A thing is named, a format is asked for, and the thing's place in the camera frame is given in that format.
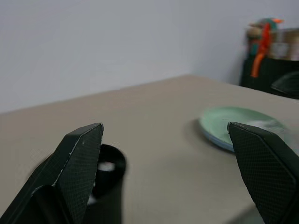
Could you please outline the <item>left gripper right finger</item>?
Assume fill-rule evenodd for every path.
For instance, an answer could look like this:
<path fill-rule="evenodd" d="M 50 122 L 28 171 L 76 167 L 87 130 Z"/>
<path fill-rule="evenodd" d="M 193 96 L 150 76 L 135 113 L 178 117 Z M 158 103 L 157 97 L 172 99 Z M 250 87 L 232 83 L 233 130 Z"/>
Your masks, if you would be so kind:
<path fill-rule="evenodd" d="M 246 188 L 265 224 L 299 224 L 299 156 L 275 133 L 228 123 Z"/>

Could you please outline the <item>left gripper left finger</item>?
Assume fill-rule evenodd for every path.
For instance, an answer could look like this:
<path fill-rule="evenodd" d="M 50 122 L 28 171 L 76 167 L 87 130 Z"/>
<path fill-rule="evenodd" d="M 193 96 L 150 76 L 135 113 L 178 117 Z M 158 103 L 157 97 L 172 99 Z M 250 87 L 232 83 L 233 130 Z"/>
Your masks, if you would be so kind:
<path fill-rule="evenodd" d="M 103 124 L 94 123 L 65 135 L 30 175 L 0 224 L 82 224 L 103 132 Z"/>

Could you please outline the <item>white marker black tip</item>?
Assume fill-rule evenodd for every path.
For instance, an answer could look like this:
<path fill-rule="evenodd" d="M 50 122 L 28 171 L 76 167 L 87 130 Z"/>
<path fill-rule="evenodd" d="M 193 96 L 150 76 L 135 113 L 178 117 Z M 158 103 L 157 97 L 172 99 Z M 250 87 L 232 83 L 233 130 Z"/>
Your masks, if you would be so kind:
<path fill-rule="evenodd" d="M 98 164 L 98 170 L 102 172 L 113 172 L 115 170 L 115 164 L 108 161 L 103 161 Z"/>

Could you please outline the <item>white tissue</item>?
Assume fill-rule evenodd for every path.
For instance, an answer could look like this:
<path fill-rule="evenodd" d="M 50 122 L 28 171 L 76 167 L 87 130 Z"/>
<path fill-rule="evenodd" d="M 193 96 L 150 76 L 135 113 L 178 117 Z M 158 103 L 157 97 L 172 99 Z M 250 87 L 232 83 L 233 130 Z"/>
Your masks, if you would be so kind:
<path fill-rule="evenodd" d="M 277 120 L 251 120 L 247 122 L 247 125 L 259 127 L 263 130 L 279 134 L 285 134 L 285 127 Z"/>

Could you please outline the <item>green plate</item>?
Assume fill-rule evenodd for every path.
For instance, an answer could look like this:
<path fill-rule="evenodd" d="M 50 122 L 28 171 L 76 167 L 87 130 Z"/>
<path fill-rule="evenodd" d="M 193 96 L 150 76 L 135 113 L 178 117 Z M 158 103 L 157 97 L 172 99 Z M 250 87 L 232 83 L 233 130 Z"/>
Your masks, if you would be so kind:
<path fill-rule="evenodd" d="M 222 106 L 207 109 L 202 113 L 199 119 L 204 120 L 204 124 L 208 128 L 209 132 L 216 134 L 217 137 L 220 137 L 225 141 L 228 141 L 226 132 L 228 132 L 227 125 L 229 122 L 237 122 L 247 125 L 247 122 L 251 120 L 277 120 L 258 111 L 233 106 Z M 279 134 L 278 136 L 285 143 L 290 144 L 292 142 L 290 131 L 285 125 L 283 126 L 285 127 L 285 134 Z"/>

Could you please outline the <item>black pen holder cup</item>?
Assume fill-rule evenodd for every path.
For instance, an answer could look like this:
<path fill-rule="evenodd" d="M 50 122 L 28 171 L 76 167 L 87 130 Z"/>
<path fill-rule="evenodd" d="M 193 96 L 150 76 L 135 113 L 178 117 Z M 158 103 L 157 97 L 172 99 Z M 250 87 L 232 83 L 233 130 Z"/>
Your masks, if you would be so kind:
<path fill-rule="evenodd" d="M 97 169 L 94 187 L 89 196 L 83 224 L 122 224 L 122 189 L 127 161 L 116 147 L 102 144 L 98 164 L 115 164 L 113 172 Z"/>

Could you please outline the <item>blue plate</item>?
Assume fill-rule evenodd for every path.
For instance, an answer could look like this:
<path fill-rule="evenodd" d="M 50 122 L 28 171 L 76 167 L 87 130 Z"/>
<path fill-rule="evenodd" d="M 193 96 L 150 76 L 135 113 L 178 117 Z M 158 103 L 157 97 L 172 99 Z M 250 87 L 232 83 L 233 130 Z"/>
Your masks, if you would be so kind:
<path fill-rule="evenodd" d="M 205 123 L 204 120 L 202 120 L 202 119 L 198 120 L 198 124 L 199 124 L 200 130 L 201 130 L 203 136 L 207 140 L 212 142 L 214 145 L 219 147 L 220 149 L 234 153 L 233 145 L 232 145 L 232 142 L 228 135 L 228 132 L 226 132 L 226 135 L 228 136 L 228 141 L 222 140 L 220 137 L 217 137 L 216 134 L 212 134 L 211 132 L 209 132 L 208 128 L 206 127 L 206 125 L 204 123 Z"/>

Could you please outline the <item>black rounded object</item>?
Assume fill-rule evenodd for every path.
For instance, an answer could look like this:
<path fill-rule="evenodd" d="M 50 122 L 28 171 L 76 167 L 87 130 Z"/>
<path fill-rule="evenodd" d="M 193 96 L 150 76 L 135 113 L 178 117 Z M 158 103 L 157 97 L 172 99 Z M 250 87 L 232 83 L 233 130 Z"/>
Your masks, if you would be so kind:
<path fill-rule="evenodd" d="M 271 88 L 283 94 L 299 96 L 299 70 L 283 75 L 272 83 Z"/>

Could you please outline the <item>black storage bin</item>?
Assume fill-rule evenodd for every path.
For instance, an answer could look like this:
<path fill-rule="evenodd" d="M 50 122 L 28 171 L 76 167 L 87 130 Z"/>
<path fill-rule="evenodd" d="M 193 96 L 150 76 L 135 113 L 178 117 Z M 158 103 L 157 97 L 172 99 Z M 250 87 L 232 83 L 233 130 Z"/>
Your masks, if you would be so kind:
<path fill-rule="evenodd" d="M 251 76 L 253 62 L 253 56 L 249 56 L 244 60 L 239 82 L 240 86 L 286 98 L 299 99 L 297 95 L 283 94 L 271 88 L 272 83 L 283 75 L 298 71 L 299 61 L 276 60 L 266 57 L 261 62 L 257 78 Z"/>

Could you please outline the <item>orange hanging object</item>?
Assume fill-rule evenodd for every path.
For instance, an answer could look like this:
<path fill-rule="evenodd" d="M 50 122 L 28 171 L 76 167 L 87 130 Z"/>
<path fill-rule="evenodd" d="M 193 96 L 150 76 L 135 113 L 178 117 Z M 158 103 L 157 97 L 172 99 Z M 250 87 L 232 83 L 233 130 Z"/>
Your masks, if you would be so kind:
<path fill-rule="evenodd" d="M 247 38 L 249 45 L 249 55 L 254 56 L 251 76 L 258 77 L 262 60 L 266 57 L 271 44 L 271 31 L 278 28 L 278 24 L 284 20 L 278 18 L 263 18 L 257 22 L 249 24 Z"/>

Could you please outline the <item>shiny metallic container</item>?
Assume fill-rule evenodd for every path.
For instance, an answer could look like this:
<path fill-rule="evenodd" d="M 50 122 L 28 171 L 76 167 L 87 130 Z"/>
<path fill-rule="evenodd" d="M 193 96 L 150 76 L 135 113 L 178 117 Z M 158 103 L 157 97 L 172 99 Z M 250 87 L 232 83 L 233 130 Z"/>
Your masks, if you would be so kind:
<path fill-rule="evenodd" d="M 277 60 L 299 61 L 299 28 L 272 31 L 268 57 Z"/>

